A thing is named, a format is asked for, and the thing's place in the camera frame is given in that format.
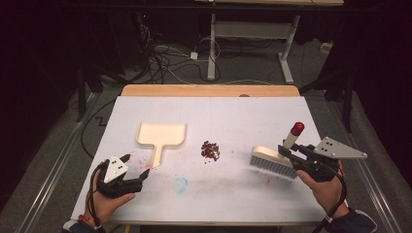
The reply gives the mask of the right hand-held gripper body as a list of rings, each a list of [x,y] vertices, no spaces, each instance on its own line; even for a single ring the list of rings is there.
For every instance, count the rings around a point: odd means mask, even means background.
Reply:
[[[317,183],[330,182],[338,173],[340,159],[365,159],[367,153],[325,137],[317,146],[294,144],[290,155],[304,160],[302,169]]]

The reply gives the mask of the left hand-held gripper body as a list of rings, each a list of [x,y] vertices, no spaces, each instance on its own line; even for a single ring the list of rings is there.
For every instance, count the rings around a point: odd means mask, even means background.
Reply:
[[[126,162],[119,157],[112,156],[97,166],[100,171],[97,181],[97,190],[104,196],[115,199],[127,193],[140,192],[143,184],[136,183],[137,179],[125,180],[128,171]]]

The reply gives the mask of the cream brush with red-tipped handle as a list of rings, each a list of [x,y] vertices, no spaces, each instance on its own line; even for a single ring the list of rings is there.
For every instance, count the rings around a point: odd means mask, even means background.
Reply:
[[[305,125],[302,122],[296,122],[283,142],[282,147],[290,150],[304,128]],[[250,164],[252,166],[293,180],[296,178],[296,172],[292,167],[291,161],[277,150],[263,146],[254,146],[251,155]]]

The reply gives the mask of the person's left hand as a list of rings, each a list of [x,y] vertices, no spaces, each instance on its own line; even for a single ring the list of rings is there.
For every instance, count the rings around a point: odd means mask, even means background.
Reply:
[[[93,216],[96,216],[101,224],[106,223],[119,207],[135,198],[134,193],[127,193],[115,199],[104,196],[96,189],[99,174],[100,171],[97,171],[94,175],[92,190],[86,196],[86,208],[81,217],[81,220],[91,227],[96,226]]]

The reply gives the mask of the person's right hand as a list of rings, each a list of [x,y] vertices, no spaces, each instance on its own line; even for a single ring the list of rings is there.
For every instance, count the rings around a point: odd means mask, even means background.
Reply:
[[[350,212],[348,206],[342,202],[335,212],[333,211],[339,203],[343,186],[337,177],[330,182],[317,183],[305,171],[297,170],[297,176],[312,190],[318,204],[324,209],[328,216],[339,218]]]

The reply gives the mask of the cream dustpan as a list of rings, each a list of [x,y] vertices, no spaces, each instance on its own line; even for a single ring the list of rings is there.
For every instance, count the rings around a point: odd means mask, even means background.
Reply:
[[[142,146],[154,148],[152,157],[152,167],[161,164],[161,155],[165,147],[177,147],[186,138],[185,124],[158,124],[141,123],[136,136],[136,141]]]

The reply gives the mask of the pile of red crumbs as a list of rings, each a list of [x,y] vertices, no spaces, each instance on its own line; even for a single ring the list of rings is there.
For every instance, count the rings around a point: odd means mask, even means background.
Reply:
[[[220,147],[217,143],[205,141],[201,146],[201,155],[217,161],[220,158]]]

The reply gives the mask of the black metal stand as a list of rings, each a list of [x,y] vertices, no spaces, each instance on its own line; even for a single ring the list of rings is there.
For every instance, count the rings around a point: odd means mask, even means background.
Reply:
[[[95,70],[89,64],[82,63],[77,69],[78,117],[80,122],[86,113],[86,86],[91,92],[100,92],[101,84]]]
[[[351,111],[354,90],[354,75],[348,71],[336,71],[330,75],[318,78],[309,84],[301,87],[298,92],[303,94],[312,89],[323,89],[327,101],[343,101],[342,123],[348,133],[352,132],[351,128]]]

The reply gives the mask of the white table cover sheet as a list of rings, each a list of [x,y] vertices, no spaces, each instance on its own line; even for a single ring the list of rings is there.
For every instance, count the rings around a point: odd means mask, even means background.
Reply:
[[[302,97],[130,97],[116,100],[92,163],[131,154],[127,177],[151,169],[137,197],[111,217],[114,223],[310,224],[325,213],[300,179],[251,166],[254,146],[276,148],[293,125],[305,129],[301,145],[320,136]],[[153,149],[137,143],[141,123],[182,123],[184,142],[163,151],[152,168]],[[201,155],[205,141],[220,158]]]

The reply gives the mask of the wooden table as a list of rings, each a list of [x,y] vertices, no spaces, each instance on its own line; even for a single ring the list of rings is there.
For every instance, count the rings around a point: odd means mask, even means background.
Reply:
[[[293,85],[128,84],[121,96],[152,97],[298,97]]]

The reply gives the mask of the metal floor rail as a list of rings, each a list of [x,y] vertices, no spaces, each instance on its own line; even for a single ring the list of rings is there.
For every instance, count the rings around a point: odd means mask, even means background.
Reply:
[[[358,100],[350,115],[349,133],[342,122],[341,104],[328,102],[338,138],[368,154],[366,159],[345,162],[351,177],[350,203],[371,214],[378,222],[378,233],[408,233],[408,208],[412,202],[409,184],[400,174],[381,143]]]
[[[86,99],[86,113],[80,122],[76,122],[72,132],[69,134],[67,140],[53,166],[49,169],[49,173],[41,188],[36,195],[29,211],[15,233],[32,233],[35,228],[43,210],[48,204],[52,193],[61,177],[61,174],[70,158],[72,147],[77,142],[81,131],[86,126],[86,118],[91,115],[91,110],[95,107],[100,94],[90,93]]]

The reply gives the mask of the white desk frame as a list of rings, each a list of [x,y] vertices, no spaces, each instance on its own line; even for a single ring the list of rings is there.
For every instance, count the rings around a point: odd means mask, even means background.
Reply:
[[[208,2],[212,7],[222,7],[224,4],[234,4],[246,7],[257,5],[268,10],[270,7],[293,7],[298,10],[315,8],[341,7],[343,0],[196,0],[197,2]],[[218,19],[215,13],[211,14],[210,41],[208,55],[207,80],[215,81],[218,74],[217,58],[221,47],[218,38],[246,38],[246,39],[271,39],[285,40],[284,49],[277,54],[283,77],[287,84],[293,84],[294,80],[288,64],[288,55],[292,47],[292,41],[300,20],[300,13],[292,16],[288,22],[263,22],[258,19]]]

